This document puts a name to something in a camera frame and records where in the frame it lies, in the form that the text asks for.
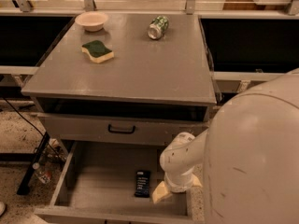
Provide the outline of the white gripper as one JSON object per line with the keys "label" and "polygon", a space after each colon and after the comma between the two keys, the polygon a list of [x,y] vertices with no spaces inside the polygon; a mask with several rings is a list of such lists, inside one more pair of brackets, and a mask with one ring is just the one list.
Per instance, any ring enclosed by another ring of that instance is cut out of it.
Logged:
{"label": "white gripper", "polygon": [[192,186],[203,187],[201,181],[196,175],[171,175],[166,173],[164,181],[162,181],[152,193],[152,201],[154,204],[168,198],[171,192],[181,193]]}

